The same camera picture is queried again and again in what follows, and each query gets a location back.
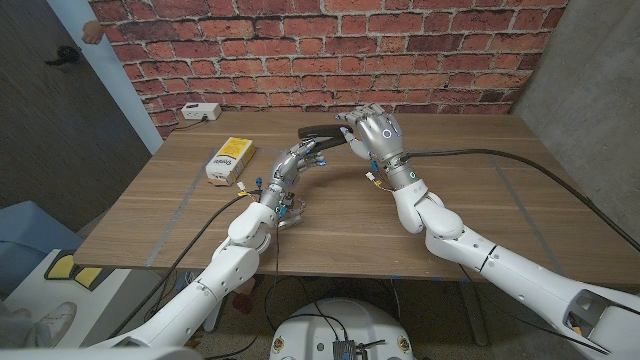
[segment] robotic arm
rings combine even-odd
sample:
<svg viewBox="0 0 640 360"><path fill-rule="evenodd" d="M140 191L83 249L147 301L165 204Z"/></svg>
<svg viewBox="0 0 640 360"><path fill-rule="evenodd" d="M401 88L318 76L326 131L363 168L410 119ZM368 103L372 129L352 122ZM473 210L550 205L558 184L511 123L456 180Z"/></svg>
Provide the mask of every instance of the robotic arm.
<svg viewBox="0 0 640 360"><path fill-rule="evenodd" d="M342 129L356 155L384 165L402 225L414 234L426 228L425 243L434 255L484 276L579 342L571 344L590 359L637 356L640 297L557 275L466 227L403 161L400 125L380 106L357 107L336 118L358 129L362 141Z"/></svg>

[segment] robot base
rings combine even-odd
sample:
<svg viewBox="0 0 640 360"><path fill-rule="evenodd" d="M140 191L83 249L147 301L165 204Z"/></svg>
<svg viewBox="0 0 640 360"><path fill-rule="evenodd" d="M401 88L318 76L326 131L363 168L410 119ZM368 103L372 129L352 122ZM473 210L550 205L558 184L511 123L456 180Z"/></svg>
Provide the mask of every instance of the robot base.
<svg viewBox="0 0 640 360"><path fill-rule="evenodd" d="M342 326L335 320L328 319L338 333L339 342L334 347L335 335L327 321L319 315L314 304L309 304L296 311L276 330L270 349L271 360L302 359L370 359L370 360L413 360L413 353L407 332L389 314L363 301L332 298L318 301L322 313L339 320L345 327L348 340L344 341ZM366 354L358 345L370 344L380 340L384 342L365 348ZM343 352L349 349L358 355L353 357Z"/></svg>

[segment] gray concrete wall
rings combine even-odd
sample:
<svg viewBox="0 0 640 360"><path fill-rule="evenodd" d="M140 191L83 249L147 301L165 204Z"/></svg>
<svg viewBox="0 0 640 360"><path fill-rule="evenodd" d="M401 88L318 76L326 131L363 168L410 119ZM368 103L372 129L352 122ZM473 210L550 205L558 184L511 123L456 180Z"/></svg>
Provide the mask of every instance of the gray concrete wall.
<svg viewBox="0 0 640 360"><path fill-rule="evenodd" d="M512 112L640 241L640 1L572 0Z"/></svg>

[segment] blue chair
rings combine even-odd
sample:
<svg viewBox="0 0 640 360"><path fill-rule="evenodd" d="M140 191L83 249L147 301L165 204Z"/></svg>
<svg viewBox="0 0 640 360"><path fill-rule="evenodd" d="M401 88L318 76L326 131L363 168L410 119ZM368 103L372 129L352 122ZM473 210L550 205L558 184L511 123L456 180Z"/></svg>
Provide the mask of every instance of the blue chair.
<svg viewBox="0 0 640 360"><path fill-rule="evenodd" d="M33 201L0 210L0 296L17 288L51 250L75 250L82 241Z"/></svg>

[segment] white power strip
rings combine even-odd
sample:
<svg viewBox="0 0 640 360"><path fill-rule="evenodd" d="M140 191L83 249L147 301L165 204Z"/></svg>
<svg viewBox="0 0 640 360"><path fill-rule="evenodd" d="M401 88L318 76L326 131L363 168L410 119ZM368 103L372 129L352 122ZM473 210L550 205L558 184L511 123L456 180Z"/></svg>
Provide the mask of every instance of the white power strip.
<svg viewBox="0 0 640 360"><path fill-rule="evenodd" d="M185 120L202 120L205 116L207 120L215 120L221 112L218 103L186 103L182 107Z"/></svg>

